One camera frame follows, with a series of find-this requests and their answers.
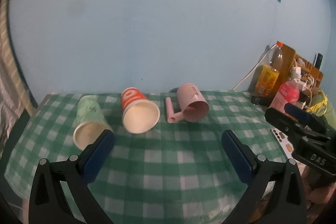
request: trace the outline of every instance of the cup handle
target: cup handle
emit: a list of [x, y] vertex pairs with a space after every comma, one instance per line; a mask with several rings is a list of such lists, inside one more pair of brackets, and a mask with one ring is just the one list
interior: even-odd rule
[[173, 104], [170, 97], [166, 97], [166, 112], [167, 112], [167, 122], [174, 123], [183, 120], [182, 112], [174, 113]]

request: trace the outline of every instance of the paper cup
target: paper cup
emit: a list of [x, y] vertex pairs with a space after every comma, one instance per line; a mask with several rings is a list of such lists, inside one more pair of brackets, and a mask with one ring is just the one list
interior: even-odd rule
[[79, 100], [75, 124], [73, 142], [81, 150], [94, 143], [105, 129], [111, 130], [95, 95], [87, 95]]
[[124, 128], [134, 134], [148, 131], [160, 118], [160, 109], [136, 88], [121, 94]]

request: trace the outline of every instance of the floor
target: floor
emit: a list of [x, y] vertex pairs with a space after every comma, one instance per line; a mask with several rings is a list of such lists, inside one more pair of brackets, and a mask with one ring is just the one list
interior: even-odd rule
[[25, 110], [20, 119], [16, 122], [16, 124], [13, 127], [13, 130], [11, 134], [9, 135], [9, 139], [6, 142], [6, 146], [4, 148], [2, 158], [0, 159], [0, 191], [6, 201], [10, 204], [10, 207], [14, 211], [14, 213], [19, 216], [21, 214], [21, 209], [17, 207], [22, 206], [22, 199], [19, 198], [11, 189], [9, 184], [7, 183], [6, 179], [4, 178], [4, 173], [6, 170], [6, 166], [8, 163], [8, 160], [11, 156], [11, 152], [19, 140], [21, 134], [23, 133], [23, 130], [25, 129], [28, 121], [30, 119], [30, 116], [28, 112]]

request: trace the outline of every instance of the yellow bottle label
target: yellow bottle label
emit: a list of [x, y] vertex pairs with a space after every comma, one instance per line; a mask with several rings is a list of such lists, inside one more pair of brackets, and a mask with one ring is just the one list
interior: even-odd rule
[[272, 71], [270, 65], [263, 65], [259, 75], [255, 91], [262, 96], [267, 96], [273, 89], [279, 73]]

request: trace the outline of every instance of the metal screw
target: metal screw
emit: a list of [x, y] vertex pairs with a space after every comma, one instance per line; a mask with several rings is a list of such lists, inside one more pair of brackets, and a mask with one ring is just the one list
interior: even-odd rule
[[69, 160], [70, 161], [75, 161], [75, 160], [77, 160], [78, 159], [78, 155], [71, 155], [70, 157], [69, 157]]
[[41, 159], [39, 163], [40, 163], [40, 165], [44, 165], [44, 164], [47, 163], [47, 160], [46, 159]]
[[257, 159], [260, 160], [260, 161], [265, 161], [266, 157], [264, 155], [258, 155]]
[[292, 165], [296, 165], [296, 160], [294, 160], [294, 159], [289, 159], [288, 161], [289, 161], [290, 164], [292, 164]]

